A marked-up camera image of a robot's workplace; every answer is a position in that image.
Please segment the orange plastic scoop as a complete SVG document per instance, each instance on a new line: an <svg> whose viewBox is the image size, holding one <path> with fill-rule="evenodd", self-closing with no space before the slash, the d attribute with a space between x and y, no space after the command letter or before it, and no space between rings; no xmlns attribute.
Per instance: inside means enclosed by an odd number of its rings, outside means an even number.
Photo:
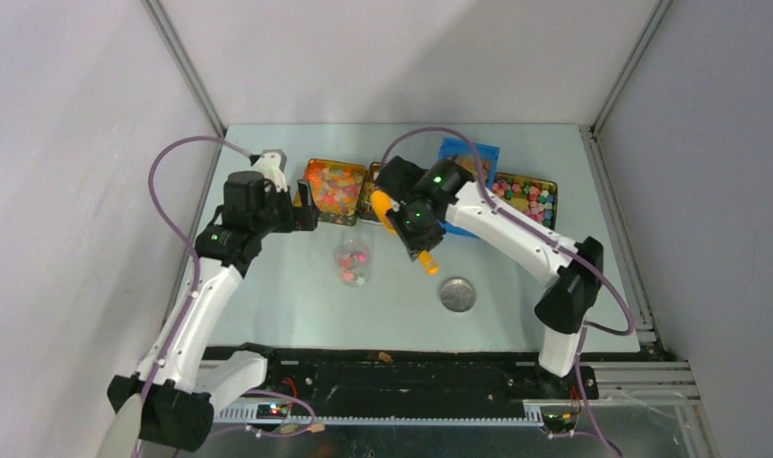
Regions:
<svg viewBox="0 0 773 458"><path fill-rule="evenodd" d="M392 199L387 193L380 189L375 189L370 195L370 205L378 220L392 235L398 236L395 225L387 217L387 212L393 208ZM416 257L426 272L433 276L439 272L439 266L431 256L428 250L421 251Z"/></svg>

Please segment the clear plastic jar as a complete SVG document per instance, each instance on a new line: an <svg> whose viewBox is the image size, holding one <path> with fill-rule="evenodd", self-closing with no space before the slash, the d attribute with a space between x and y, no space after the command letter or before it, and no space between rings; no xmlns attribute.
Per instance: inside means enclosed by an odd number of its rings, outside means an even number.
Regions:
<svg viewBox="0 0 773 458"><path fill-rule="evenodd" d="M373 255L363 240L344 239L334 249L333 265L344 285L363 286L372 277Z"/></svg>

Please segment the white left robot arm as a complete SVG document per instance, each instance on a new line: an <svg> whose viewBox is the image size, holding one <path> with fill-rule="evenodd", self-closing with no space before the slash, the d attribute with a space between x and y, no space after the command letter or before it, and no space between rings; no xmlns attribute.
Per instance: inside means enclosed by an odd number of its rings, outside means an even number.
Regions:
<svg viewBox="0 0 773 458"><path fill-rule="evenodd" d="M239 288L270 234L313 231L319 208L308 180L298 182L300 202L260 172L231 174L223 203L190 248L193 278L149 353L130 376L116 375L107 398L120 410L133 396L141 403L137 439L193 452L205 442L217 413L254 390L272 397L283 385L282 370L243 350L198 380L198 368L223 308Z"/></svg>

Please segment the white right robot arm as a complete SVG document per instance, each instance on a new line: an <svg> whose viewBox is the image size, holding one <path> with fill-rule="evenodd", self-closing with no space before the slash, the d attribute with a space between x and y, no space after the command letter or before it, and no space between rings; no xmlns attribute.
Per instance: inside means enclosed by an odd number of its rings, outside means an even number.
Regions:
<svg viewBox="0 0 773 458"><path fill-rule="evenodd" d="M575 355L587 311L601 281L603 246L549 232L494 195L478 177L450 159L423 169L399 156L382 165L370 203L411 260L434 275L431 251L450 223L474 234L527 270L546 288L533 312L544 326L536 374L540 392L560 399L575 386Z"/></svg>

